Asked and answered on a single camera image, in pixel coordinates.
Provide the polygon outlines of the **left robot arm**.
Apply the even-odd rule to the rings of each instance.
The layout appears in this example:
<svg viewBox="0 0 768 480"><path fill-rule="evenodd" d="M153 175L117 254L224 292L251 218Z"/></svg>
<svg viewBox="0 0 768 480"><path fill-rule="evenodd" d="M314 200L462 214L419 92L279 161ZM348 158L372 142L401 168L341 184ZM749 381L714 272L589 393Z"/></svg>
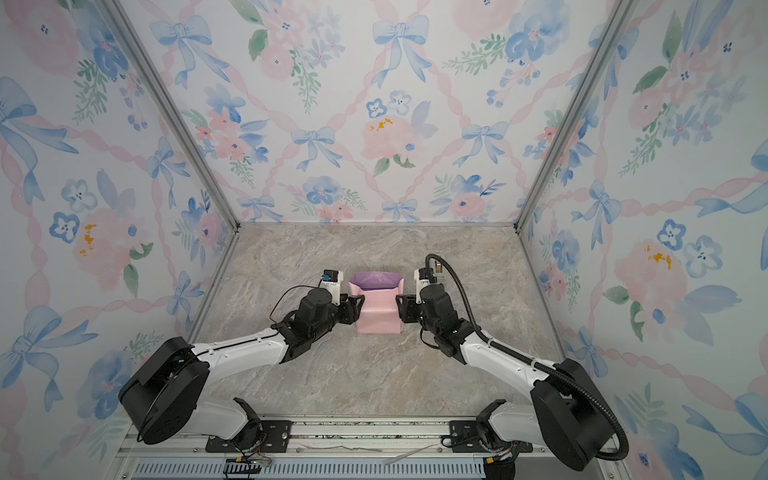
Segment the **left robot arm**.
<svg viewBox="0 0 768 480"><path fill-rule="evenodd" d="M256 334L223 342L165 341L123 385L118 400L147 445L177 434L217 437L243 452L267 434L255 409L236 397L206 399L205 388L247 370L284 364L305 354L338 324L360 317L365 297L342 294L335 302L324 288L310 290L296 310Z"/></svg>

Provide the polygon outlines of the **purple pink wrapping paper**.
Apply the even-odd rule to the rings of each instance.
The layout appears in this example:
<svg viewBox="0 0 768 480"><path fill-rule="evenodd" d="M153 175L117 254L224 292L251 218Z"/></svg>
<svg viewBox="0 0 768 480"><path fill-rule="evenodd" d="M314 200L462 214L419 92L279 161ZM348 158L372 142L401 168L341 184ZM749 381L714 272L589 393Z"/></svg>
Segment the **purple pink wrapping paper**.
<svg viewBox="0 0 768 480"><path fill-rule="evenodd" d="M403 331L396 297L404 290L404 278L393 272L358 272L348 280L349 293L363 296L364 302L356 321L358 334L396 335Z"/></svg>

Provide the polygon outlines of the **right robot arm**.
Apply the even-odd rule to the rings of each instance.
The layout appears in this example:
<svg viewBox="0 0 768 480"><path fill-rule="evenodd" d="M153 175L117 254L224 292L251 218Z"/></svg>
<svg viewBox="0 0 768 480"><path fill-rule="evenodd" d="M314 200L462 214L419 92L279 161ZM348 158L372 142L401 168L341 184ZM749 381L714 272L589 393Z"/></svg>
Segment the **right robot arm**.
<svg viewBox="0 0 768 480"><path fill-rule="evenodd" d="M490 452L494 461L512 458L525 444L542 445L575 471L594 459L626 457L627 435L579 363L536 359L498 341L460 318L439 283L395 301L400 319L431 333L443 355L492 375L532 404L524 413L504 399L491 402L476 415L474 434L459 434L460 442Z"/></svg>

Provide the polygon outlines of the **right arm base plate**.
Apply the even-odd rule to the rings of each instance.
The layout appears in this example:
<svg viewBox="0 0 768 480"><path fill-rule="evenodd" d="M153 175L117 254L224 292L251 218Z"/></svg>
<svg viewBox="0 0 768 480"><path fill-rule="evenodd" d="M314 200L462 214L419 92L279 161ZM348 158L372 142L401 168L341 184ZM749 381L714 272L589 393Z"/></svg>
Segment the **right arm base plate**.
<svg viewBox="0 0 768 480"><path fill-rule="evenodd" d="M441 438L441 445L453 453L499 455L507 451L533 452L530 443L502 440L488 423L478 423L476 420L450 421L449 433Z"/></svg>

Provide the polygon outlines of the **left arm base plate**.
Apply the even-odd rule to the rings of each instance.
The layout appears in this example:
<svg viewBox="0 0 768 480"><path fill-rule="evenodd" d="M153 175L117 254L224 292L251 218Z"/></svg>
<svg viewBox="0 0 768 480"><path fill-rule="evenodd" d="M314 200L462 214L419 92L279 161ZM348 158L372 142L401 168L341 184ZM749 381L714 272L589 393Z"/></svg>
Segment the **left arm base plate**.
<svg viewBox="0 0 768 480"><path fill-rule="evenodd" d="M293 423L289 420L249 421L233 439L211 436L206 453L285 453Z"/></svg>

